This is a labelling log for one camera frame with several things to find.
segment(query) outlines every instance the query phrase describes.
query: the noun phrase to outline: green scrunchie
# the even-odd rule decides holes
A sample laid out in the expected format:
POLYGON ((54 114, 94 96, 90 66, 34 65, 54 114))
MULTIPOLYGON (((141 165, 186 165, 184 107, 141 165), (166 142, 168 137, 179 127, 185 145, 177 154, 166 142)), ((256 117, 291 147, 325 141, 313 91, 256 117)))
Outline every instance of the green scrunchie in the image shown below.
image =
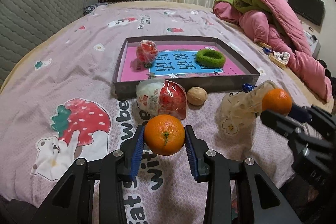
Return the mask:
POLYGON ((196 53, 196 61, 208 68, 222 68, 225 56, 219 51, 204 49, 196 53))

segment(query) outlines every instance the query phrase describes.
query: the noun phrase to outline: black flat screen tv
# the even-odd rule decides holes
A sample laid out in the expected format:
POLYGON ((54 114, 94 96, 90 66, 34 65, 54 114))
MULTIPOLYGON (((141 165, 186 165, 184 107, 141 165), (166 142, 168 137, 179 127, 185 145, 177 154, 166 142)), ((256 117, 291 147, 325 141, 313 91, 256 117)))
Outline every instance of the black flat screen tv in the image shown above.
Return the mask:
POLYGON ((324 16, 324 2, 322 0, 288 0, 294 12, 321 26, 324 16))

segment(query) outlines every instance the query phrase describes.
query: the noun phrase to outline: orange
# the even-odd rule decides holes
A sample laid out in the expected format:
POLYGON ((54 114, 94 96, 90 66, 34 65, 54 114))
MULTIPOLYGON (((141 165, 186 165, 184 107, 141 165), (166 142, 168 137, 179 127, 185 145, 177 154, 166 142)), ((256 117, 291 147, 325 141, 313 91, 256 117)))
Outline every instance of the orange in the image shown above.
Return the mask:
POLYGON ((148 121, 143 139, 148 147, 159 155, 170 156, 184 145, 184 127, 171 115, 158 115, 148 121))
POLYGON ((292 98, 283 89, 273 89, 262 99, 262 110, 270 109, 287 115, 292 109, 292 98))

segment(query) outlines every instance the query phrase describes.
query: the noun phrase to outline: metal screw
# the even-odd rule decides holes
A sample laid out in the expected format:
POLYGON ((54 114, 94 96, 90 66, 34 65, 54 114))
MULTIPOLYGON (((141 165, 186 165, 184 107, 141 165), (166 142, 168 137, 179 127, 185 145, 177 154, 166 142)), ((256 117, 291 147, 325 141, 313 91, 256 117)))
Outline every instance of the metal screw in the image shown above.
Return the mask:
POLYGON ((85 163, 85 160, 83 158, 76 160, 77 165, 83 165, 84 163, 85 163))
POLYGON ((113 155, 115 157, 120 157, 120 156, 122 156, 122 154, 123 154, 123 152, 121 150, 115 150, 115 151, 113 151, 113 155))
POLYGON ((254 165, 255 161, 254 161, 254 159, 246 158, 246 159, 245 159, 245 163, 246 163, 247 165, 254 165))
POLYGON ((309 150, 309 148, 304 148, 303 150, 302 150, 302 154, 304 155, 304 156, 308 156, 309 155, 309 153, 310 153, 310 150, 309 150))
POLYGON ((209 157, 214 157, 214 156, 216 156, 216 151, 215 151, 215 150, 208 150, 208 151, 207 151, 207 155, 208 155, 209 157))

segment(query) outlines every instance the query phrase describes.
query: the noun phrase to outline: blue wrapper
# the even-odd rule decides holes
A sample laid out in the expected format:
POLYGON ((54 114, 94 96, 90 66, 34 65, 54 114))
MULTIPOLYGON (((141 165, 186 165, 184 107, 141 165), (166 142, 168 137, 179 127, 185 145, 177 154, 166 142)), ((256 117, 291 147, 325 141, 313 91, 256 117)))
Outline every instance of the blue wrapper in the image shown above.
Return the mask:
POLYGON ((269 48, 263 48, 264 53, 266 53, 267 55, 269 55, 270 53, 272 53, 273 51, 271 51, 269 48))
POLYGON ((241 87, 241 89, 242 89, 244 92, 248 93, 248 92, 254 90, 256 87, 257 87, 256 85, 243 84, 243 86, 241 87))

